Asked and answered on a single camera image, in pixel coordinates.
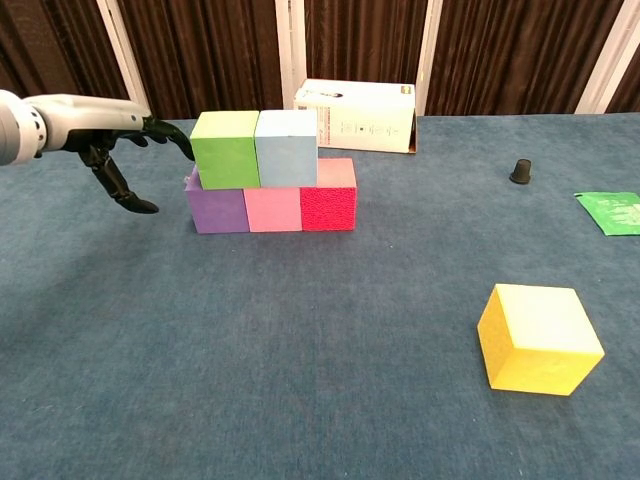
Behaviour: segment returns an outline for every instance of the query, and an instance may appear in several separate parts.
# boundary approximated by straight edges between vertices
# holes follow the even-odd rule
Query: green bag
[[[640,197],[631,192],[582,192],[575,197],[605,235],[640,235]]]

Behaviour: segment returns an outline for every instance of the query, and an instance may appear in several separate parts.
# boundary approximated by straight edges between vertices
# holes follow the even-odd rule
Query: pink block
[[[299,188],[245,188],[251,232],[299,232],[302,230]]]

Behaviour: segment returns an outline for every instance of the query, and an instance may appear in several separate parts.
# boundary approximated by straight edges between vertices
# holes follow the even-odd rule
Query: toy block
[[[302,230],[299,188],[248,188],[244,199],[251,232]]]
[[[198,233],[249,231],[242,190],[204,190],[196,166],[187,181],[185,191]]]
[[[302,230],[354,230],[358,188],[350,158],[319,158],[318,183],[300,189]]]
[[[265,110],[255,144],[262,187],[313,187],[318,171],[315,110]]]
[[[202,112],[190,141],[205,190],[260,186],[254,134],[259,112]]]
[[[496,390],[571,395],[604,357],[572,288],[496,284],[478,335]]]

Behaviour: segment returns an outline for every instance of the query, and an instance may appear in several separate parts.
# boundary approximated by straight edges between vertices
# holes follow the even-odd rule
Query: robotic arm
[[[129,100],[63,94],[20,99],[0,90],[0,167],[44,152],[76,152],[118,204],[135,213],[156,213],[157,206],[129,190],[109,155],[119,138],[146,147],[145,137],[158,143],[171,140],[194,160],[189,139],[177,127]]]

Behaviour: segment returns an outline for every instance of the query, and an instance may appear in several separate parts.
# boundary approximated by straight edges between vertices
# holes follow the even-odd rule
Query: light blue block
[[[315,110],[264,110],[255,143],[261,187],[315,187],[318,118]]]

